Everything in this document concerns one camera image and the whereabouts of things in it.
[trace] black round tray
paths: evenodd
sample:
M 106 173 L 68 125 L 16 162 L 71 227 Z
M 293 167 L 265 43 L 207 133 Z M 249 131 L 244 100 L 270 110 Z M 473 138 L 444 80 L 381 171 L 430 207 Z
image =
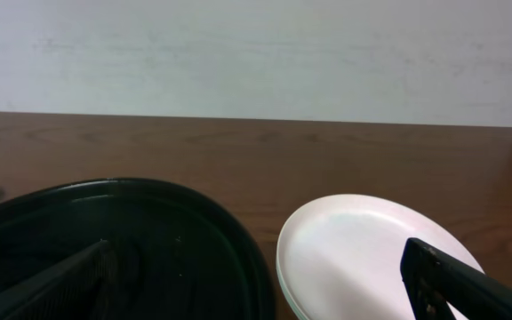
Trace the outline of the black round tray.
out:
M 0 292 L 101 239 L 124 275 L 121 318 L 275 316 L 266 264 L 242 226 L 157 180 L 85 181 L 0 204 Z

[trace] white plate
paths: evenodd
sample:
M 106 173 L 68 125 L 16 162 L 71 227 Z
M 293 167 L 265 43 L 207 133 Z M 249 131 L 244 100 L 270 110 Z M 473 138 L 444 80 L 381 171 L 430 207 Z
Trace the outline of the white plate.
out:
M 412 209 L 373 196 L 327 196 L 299 208 L 282 228 L 282 291 L 299 319 L 414 319 L 400 275 L 413 236 L 483 272 L 458 240 Z

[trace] plate rim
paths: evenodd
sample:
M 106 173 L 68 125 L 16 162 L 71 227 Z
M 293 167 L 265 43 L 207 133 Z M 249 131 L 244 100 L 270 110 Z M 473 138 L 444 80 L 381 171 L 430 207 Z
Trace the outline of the plate rim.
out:
M 311 204 L 313 204 L 315 202 L 325 201 L 325 200 L 333 199 L 333 198 L 336 198 L 336 197 L 337 198 L 341 198 L 341 197 L 349 197 L 349 198 L 351 198 L 351 197 L 353 197 L 353 198 L 359 198 L 359 199 L 363 198 L 363 199 L 381 201 L 383 203 L 391 204 L 391 205 L 394 205 L 394 206 L 406 209 L 408 212 L 418 216 L 419 218 L 424 220 L 426 223 L 434 225 L 434 227 L 436 227 L 438 229 L 441 229 L 443 232 L 445 232 L 445 234 L 451 236 L 458 244 L 461 245 L 461 247 L 474 260 L 474 262 L 476 263 L 476 266 L 478 267 L 478 270 L 481 271 L 482 273 L 484 273 L 483 268 L 481 267 L 479 262 L 476 260 L 476 258 L 473 256 L 473 254 L 471 254 L 471 252 L 466 248 L 466 246 L 463 245 L 463 243 L 460 240 L 458 240 L 455 236 L 453 236 L 444 227 L 440 226 L 437 222 L 435 222 L 432 219 L 428 218 L 424 214 L 413 210 L 410 207 L 407 207 L 407 206 L 405 206 L 403 204 L 399 204 L 399 203 L 396 203 L 396 202 L 394 202 L 392 200 L 388 200 L 388 199 L 377 197 L 377 196 L 368 196 L 368 195 L 361 195 L 361 194 L 337 194 L 337 195 L 330 195 L 330 196 L 322 196 L 322 197 L 319 197 L 317 199 L 314 199 L 314 200 L 311 200 L 311 201 L 305 203 L 304 205 L 299 207 L 295 212 L 293 212 L 290 215 L 290 217 L 285 221 L 284 225 L 282 226 L 282 229 L 281 229 L 280 234 L 278 236 L 277 245 L 276 245 L 276 272 L 277 272 L 278 282 L 280 284 L 280 288 L 282 290 L 282 293 L 284 294 L 285 299 L 287 300 L 288 304 L 292 308 L 292 311 L 296 314 L 296 316 L 300 320 L 310 320 L 311 318 L 305 313 L 304 309 L 300 306 L 298 301 L 296 301 L 296 299 L 294 299 L 292 291 L 290 290 L 288 284 L 286 283 L 286 281 L 284 279 L 283 267 L 282 267 L 282 264 L 280 262 L 281 261 L 281 259 L 280 259 L 280 255 L 281 255 L 280 248 L 282 246 L 282 243 L 286 241 L 285 240 L 285 238 L 287 237 L 285 235 L 286 234 L 286 229 L 288 229 L 288 227 L 290 227 L 290 224 L 293 223 L 293 221 L 295 219 L 297 219 L 298 215 L 301 215 L 301 213 L 304 211 L 304 209 L 307 206 L 309 206 L 309 205 L 311 205 Z

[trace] white wall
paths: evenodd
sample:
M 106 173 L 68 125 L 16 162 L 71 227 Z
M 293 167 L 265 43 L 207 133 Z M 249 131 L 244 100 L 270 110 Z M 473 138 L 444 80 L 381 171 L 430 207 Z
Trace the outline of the white wall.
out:
M 0 110 L 512 126 L 512 0 L 0 0 Z

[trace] wooden table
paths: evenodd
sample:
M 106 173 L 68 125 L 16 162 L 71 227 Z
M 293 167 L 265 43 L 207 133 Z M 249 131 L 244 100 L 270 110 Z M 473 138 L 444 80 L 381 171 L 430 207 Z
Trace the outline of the wooden table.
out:
M 424 213 L 512 287 L 512 128 L 0 113 L 0 201 L 103 177 L 206 194 L 248 228 L 274 279 L 290 214 L 355 193 Z M 294 318 L 275 281 L 278 318 Z

